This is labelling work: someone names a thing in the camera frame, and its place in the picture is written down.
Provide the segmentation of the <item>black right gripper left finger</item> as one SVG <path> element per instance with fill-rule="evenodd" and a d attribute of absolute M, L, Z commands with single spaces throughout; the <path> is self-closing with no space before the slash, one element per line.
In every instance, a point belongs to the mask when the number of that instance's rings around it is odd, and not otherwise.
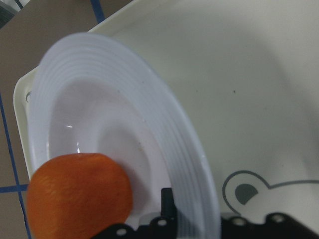
<path fill-rule="evenodd" d="M 165 218 L 176 219 L 177 209 L 174 203 L 172 188 L 161 189 L 160 215 Z"/>

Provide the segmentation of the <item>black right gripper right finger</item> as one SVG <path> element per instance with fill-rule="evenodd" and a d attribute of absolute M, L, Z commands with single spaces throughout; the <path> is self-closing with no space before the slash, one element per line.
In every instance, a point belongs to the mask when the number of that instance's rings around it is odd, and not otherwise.
<path fill-rule="evenodd" d="M 223 239 L 317 239 L 319 235 L 284 213 L 270 213 L 257 224 L 234 215 L 221 218 Z"/>

